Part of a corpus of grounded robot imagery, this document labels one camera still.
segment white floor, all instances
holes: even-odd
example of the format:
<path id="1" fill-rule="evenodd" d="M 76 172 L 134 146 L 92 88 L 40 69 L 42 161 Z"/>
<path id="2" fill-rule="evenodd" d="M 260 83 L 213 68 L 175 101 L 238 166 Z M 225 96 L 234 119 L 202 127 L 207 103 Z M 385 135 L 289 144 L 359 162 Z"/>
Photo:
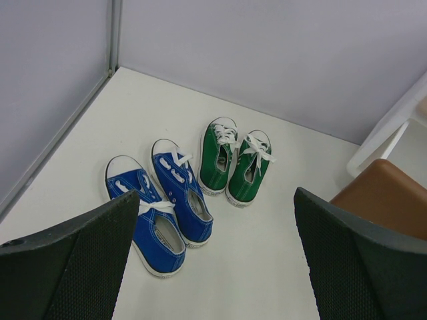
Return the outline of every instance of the white floor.
<path id="1" fill-rule="evenodd" d="M 292 198 L 298 186 L 332 198 L 357 146 L 124 68 L 0 224 L 0 243 L 106 202 L 104 169 L 116 155 L 147 167 L 149 146 L 165 137 L 196 156 L 199 134 L 219 116 L 240 133 L 264 130 L 278 160 L 250 207 L 207 197 L 211 239 L 189 249 L 172 278 L 152 277 L 131 248 L 114 319 L 319 319 Z"/>

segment sneaker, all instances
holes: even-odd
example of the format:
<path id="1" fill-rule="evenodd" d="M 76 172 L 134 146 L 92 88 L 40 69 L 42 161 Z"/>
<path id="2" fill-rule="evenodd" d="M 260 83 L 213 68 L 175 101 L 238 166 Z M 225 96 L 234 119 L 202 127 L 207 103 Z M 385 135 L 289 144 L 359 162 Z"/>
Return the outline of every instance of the sneaker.
<path id="1" fill-rule="evenodd" d="M 203 193 L 188 163 L 192 156 L 173 141 L 161 139 L 151 148 L 151 174 L 166 197 L 175 205 L 179 229 L 189 247 L 207 243 L 213 218 L 207 210 Z"/>
<path id="2" fill-rule="evenodd" d="M 250 205 L 260 188 L 270 162 L 274 162 L 268 136 L 260 130 L 248 133 L 239 150 L 238 163 L 226 189 L 228 202 L 243 208 Z"/>
<path id="3" fill-rule="evenodd" d="M 110 199 L 131 189 L 139 195 L 139 213 L 132 245 L 145 268 L 156 277 L 168 278 L 182 268 L 185 243 L 173 218 L 173 203 L 163 201 L 148 174 L 133 158 L 113 158 L 105 170 Z"/>
<path id="4" fill-rule="evenodd" d="M 197 180 L 206 195 L 219 195 L 227 186 L 234 150 L 239 147 L 236 123 L 213 120 L 201 135 Z"/>

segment green sneaker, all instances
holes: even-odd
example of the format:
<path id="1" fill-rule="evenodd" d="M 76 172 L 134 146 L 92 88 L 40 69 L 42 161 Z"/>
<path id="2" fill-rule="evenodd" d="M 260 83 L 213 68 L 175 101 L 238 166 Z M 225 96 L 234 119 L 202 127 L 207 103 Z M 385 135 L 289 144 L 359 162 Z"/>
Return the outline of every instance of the green sneaker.
<path id="1" fill-rule="evenodd" d="M 268 136 L 260 130 L 248 133 L 239 151 L 238 163 L 226 189 L 228 202 L 244 208 L 250 205 L 260 188 L 272 156 L 272 145 Z"/>
<path id="2" fill-rule="evenodd" d="M 206 195 L 219 195 L 226 188 L 237 139 L 236 123 L 227 117 L 213 120 L 201 135 L 197 180 Z"/>

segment gray wall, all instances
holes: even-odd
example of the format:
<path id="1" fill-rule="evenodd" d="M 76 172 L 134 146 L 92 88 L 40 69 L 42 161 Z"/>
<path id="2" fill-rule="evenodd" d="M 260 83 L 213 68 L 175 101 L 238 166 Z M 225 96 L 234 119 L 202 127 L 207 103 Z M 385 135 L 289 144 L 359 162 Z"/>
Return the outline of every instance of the gray wall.
<path id="1" fill-rule="evenodd" d="M 124 0 L 119 64 L 361 143 L 427 70 L 426 17 L 426 0 Z"/>
<path id="2" fill-rule="evenodd" d="M 110 7 L 111 0 L 0 1 L 0 208 L 105 77 Z"/>

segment blue sneaker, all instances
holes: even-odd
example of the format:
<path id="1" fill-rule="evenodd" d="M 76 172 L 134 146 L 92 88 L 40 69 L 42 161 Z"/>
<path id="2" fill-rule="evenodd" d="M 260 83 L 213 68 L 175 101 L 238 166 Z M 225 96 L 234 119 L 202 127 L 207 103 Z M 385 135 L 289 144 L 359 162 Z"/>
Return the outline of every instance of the blue sneaker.
<path id="1" fill-rule="evenodd" d="M 163 201 L 141 165 L 126 155 L 108 163 L 105 184 L 110 199 L 131 189 L 138 191 L 139 215 L 132 244 L 145 268 L 161 278 L 177 273 L 185 258 L 185 243 L 173 218 L 174 204 Z"/>
<path id="2" fill-rule="evenodd" d="M 192 156 L 173 141 L 161 139 L 151 148 L 150 169 L 169 201 L 175 204 L 179 229 L 189 247 L 207 243 L 214 219 L 207 210 L 193 169 Z"/>

